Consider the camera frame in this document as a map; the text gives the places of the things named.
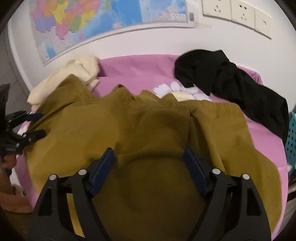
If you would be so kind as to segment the person's left hand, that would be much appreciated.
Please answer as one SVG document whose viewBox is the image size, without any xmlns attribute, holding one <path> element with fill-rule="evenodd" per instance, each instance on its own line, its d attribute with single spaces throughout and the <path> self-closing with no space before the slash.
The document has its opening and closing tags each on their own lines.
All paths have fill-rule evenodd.
<svg viewBox="0 0 296 241">
<path fill-rule="evenodd" d="M 9 154 L 3 157 L 1 167 L 5 170 L 12 170 L 17 164 L 16 155 Z"/>
</svg>

